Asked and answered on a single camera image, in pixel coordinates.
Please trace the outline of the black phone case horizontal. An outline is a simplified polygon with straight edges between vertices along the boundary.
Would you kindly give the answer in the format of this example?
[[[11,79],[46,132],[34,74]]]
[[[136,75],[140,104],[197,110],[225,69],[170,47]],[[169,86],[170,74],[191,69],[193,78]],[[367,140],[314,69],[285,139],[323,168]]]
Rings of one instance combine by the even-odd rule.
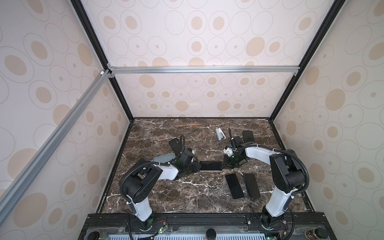
[[[243,134],[244,144],[249,145],[249,144],[255,143],[254,133],[252,131],[244,130],[242,134]]]

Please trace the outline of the black phone case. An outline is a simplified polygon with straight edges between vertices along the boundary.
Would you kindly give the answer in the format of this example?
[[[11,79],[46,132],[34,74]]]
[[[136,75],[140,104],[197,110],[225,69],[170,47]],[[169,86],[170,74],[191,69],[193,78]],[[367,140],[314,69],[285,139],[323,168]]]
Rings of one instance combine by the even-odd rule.
[[[184,144],[182,140],[178,138],[174,138],[171,141],[169,141],[169,145],[171,149],[174,151],[175,156],[179,156],[184,151]]]

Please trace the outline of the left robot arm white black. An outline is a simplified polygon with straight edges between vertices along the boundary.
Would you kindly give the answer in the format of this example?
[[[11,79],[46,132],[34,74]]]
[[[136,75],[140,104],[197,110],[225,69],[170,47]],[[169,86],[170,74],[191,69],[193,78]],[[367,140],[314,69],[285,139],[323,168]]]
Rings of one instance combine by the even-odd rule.
[[[185,149],[178,156],[169,154],[153,159],[143,157],[121,178],[120,194],[131,206],[132,214],[139,221],[146,222],[153,215],[148,196],[158,181],[174,181],[198,171],[199,163],[191,148]]]

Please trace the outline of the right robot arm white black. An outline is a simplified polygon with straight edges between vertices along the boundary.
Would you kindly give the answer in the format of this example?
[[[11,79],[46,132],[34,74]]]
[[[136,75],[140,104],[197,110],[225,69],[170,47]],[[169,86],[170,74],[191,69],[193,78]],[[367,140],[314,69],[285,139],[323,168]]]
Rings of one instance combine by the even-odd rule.
[[[264,212],[270,217],[283,215],[291,200],[305,192],[310,183],[309,171],[293,150],[279,150],[256,143],[226,146],[223,150],[230,166],[246,158],[256,159],[271,166],[275,188]]]

